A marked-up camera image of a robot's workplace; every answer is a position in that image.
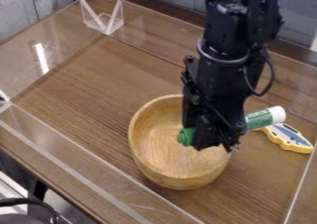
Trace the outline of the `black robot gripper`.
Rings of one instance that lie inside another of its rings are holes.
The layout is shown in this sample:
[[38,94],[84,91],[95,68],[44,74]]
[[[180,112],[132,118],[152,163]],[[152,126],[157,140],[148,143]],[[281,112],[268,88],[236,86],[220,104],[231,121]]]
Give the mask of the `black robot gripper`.
[[196,151],[222,145],[230,153],[246,134],[243,103],[250,95],[242,75],[250,53],[220,59],[198,38],[199,57],[186,56],[183,82],[182,125],[195,128],[191,146]]

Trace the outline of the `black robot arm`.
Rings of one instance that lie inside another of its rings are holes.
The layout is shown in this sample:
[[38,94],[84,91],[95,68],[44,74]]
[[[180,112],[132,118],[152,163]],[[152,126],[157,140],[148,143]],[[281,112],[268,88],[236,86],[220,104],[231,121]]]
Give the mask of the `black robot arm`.
[[182,130],[178,142],[200,151],[222,146],[232,151],[247,132],[243,103],[260,97],[264,67],[275,70],[267,42],[283,24],[278,0],[204,0],[207,21],[196,41],[199,57],[186,56]]

